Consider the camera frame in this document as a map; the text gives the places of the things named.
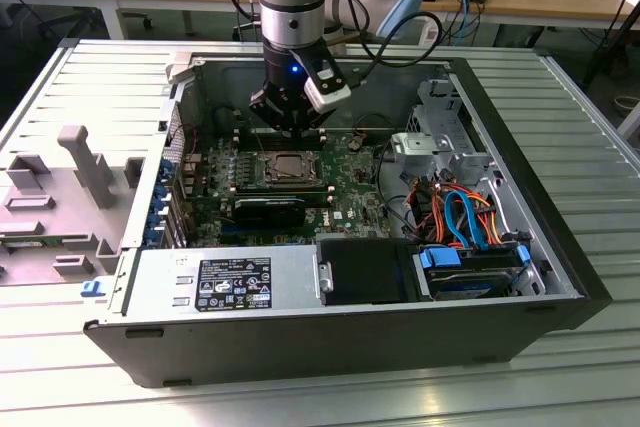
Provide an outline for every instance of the desk leg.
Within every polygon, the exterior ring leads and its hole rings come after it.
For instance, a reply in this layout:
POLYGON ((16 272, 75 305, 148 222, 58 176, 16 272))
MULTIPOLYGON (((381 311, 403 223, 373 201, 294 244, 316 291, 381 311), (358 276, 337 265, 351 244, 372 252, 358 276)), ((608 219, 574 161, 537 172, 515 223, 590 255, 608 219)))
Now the desk leg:
POLYGON ((635 134, 640 128, 640 102, 629 112, 629 115, 622 121, 620 127, 618 127, 618 133, 620 136, 628 140, 635 134))
POLYGON ((100 5, 104 23, 107 25, 109 38, 112 40, 125 40, 127 38, 127 26, 115 0, 105 0, 100 5))
POLYGON ((504 33, 504 29, 505 29, 504 24, 500 24, 500 25, 498 26, 498 31, 496 32, 496 36, 495 36, 495 38, 493 39, 493 46, 494 46, 494 47, 499 47, 499 45, 498 45, 498 44, 499 44, 499 41, 500 41, 500 37, 501 37, 501 36, 502 36, 502 34, 504 33))
POLYGON ((9 4, 0 4, 0 27, 6 29, 13 25, 11 17, 9 17, 9 13, 7 9, 9 8, 9 4))

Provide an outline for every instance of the floor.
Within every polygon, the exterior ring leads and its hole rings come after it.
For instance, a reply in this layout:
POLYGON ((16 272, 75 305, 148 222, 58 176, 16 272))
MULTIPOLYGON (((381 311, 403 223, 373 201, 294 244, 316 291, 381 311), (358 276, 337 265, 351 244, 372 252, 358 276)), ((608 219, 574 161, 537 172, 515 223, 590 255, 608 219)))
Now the floor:
MULTIPOLYGON (((73 10, 67 7, 36 6, 37 15, 42 19, 51 19, 66 15, 73 10)), ((10 9, 13 25, 0 28, 0 122, 11 114, 22 95, 30 87, 51 53, 57 40, 43 39, 37 32, 38 19, 26 8, 13 6, 10 9)), ((231 40, 233 26, 236 23, 234 14, 194 12, 193 24, 196 31, 194 37, 188 37, 184 32, 182 15, 176 11, 150 11, 153 29, 144 29, 139 19, 128 19, 128 29, 131 39, 143 40, 231 40)), ((59 37, 67 35, 70 24, 55 27, 59 37)), ((415 43, 420 31, 420 25, 412 26, 407 32, 403 43, 415 43)), ((522 26, 508 26, 503 29, 499 45, 505 47, 519 47, 531 29, 522 26)), ((495 25, 482 25, 475 38, 474 45, 480 47, 491 46, 496 32, 495 25)), ((86 29, 82 34, 86 38, 107 38, 104 29, 91 31, 86 29)), ((245 34, 245 38, 252 40, 253 33, 245 34)), ((595 45, 584 33, 577 29, 546 30, 537 43, 542 49, 560 63, 574 80, 582 78, 595 45)), ((622 76, 601 74, 589 89, 589 96, 604 115, 618 125, 624 112, 614 107, 616 96, 628 95, 640 97, 640 48, 628 47, 629 69, 622 76)))

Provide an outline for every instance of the blue latch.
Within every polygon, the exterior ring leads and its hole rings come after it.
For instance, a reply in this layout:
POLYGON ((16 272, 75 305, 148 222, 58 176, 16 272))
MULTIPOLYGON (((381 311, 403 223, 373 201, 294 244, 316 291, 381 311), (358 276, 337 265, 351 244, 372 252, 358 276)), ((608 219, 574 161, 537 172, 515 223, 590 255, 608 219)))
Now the blue latch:
POLYGON ((164 185, 156 185, 153 188, 153 195, 157 195, 158 197, 166 197, 167 188, 164 185))
POLYGON ((99 280, 88 280, 82 284, 81 297, 104 297, 107 293, 99 280))
POLYGON ((428 250, 420 252, 420 263, 422 264, 423 269, 428 269, 433 266, 433 262, 431 262, 431 255, 429 255, 428 250))
POLYGON ((531 262, 531 254, 529 253, 529 249, 527 249, 524 245, 519 245, 516 248, 518 255, 520 256, 520 260, 524 265, 528 265, 531 262))
POLYGON ((431 267, 459 267, 462 265, 456 249, 451 247, 432 247, 420 252, 423 269, 431 267))
POLYGON ((429 249, 436 267, 460 267, 458 251, 451 247, 429 249))

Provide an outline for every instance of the warning label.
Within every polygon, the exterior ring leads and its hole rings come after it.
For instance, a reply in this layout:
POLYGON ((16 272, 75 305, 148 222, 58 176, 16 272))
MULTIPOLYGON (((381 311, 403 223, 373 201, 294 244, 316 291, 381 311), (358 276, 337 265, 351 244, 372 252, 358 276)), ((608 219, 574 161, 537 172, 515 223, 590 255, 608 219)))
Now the warning label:
POLYGON ((271 259, 216 259, 200 262, 196 309, 200 312, 269 309, 271 259))

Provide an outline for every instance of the wire bundle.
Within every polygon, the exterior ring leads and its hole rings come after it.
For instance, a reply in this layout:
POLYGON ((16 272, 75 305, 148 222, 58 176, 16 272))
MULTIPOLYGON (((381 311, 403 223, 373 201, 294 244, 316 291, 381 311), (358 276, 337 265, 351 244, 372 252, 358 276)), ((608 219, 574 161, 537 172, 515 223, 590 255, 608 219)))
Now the wire bundle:
MULTIPOLYGON (((425 185, 420 181, 414 181, 411 191, 405 199, 407 207, 411 208, 411 206, 417 201, 416 194, 420 189, 422 189, 423 193, 430 194, 431 212, 426 214, 424 219, 422 219, 422 221, 415 227, 412 231, 413 234, 418 235, 428 242, 446 244, 450 247, 460 249, 468 248, 469 242, 459 237, 460 230, 463 228, 465 223, 470 227, 475 223, 475 220, 477 220, 482 226, 485 238, 478 239, 477 235, 474 235, 473 229, 470 228, 469 230, 471 231, 470 233, 473 239, 473 244, 481 244, 485 239, 488 245, 503 244, 502 238, 496 227, 495 206, 489 203, 479 193, 473 192, 454 183, 432 182, 425 185), (450 218, 451 212, 445 211, 446 201, 443 199, 443 197, 450 197, 452 193, 461 193, 472 202, 474 215, 474 220, 472 222, 469 222, 469 219, 465 218, 467 212, 463 211, 454 226, 454 223, 450 218)), ((456 205, 464 204, 462 199, 456 199, 454 202, 456 205)))
POLYGON ((462 39, 473 36, 471 39, 471 43, 473 44, 473 42, 475 42, 476 40, 478 30, 480 29, 482 13, 484 12, 484 4, 473 1, 478 8, 478 14, 473 19, 471 19, 471 21, 468 21, 470 12, 470 0, 458 0, 458 2, 460 2, 460 8, 456 12, 451 25, 449 25, 449 27, 443 32, 442 42, 447 41, 449 44, 451 44, 452 40, 455 38, 456 40, 454 45, 458 45, 462 39), (454 30, 456 21, 458 20, 458 16, 461 13, 463 14, 462 23, 457 30, 454 30))

